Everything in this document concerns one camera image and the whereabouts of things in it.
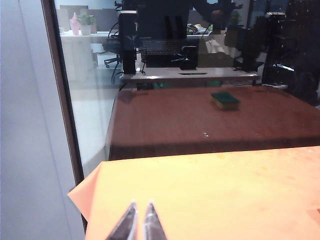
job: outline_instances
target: pink bottle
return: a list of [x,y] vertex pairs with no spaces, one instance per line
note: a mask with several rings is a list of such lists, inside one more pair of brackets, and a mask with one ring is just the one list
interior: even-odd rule
[[78,36],[79,35],[79,23],[77,21],[77,15],[76,13],[74,12],[73,13],[73,17],[70,19],[70,26],[71,26],[71,30],[73,32],[73,35],[76,35]]

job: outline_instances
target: orange paper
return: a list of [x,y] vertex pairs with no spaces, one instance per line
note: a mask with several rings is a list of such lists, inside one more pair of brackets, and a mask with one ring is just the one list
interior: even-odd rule
[[106,161],[69,197],[105,240],[153,200],[168,240],[320,239],[320,146]]

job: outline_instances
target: keyboard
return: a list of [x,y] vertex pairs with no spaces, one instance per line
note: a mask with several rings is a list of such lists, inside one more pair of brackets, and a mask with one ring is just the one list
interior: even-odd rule
[[153,40],[143,39],[139,48],[142,56],[146,55],[175,55],[181,53],[180,40]]

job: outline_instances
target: glass partition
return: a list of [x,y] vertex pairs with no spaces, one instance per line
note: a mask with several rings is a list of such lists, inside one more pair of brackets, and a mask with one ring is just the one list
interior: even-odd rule
[[85,176],[320,143],[319,3],[251,2],[54,1]]

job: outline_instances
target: green sponge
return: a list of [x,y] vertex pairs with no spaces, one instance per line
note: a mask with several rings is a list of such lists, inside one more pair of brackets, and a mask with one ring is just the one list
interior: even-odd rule
[[221,110],[237,110],[239,108],[240,101],[227,91],[211,93],[211,96],[212,101]]

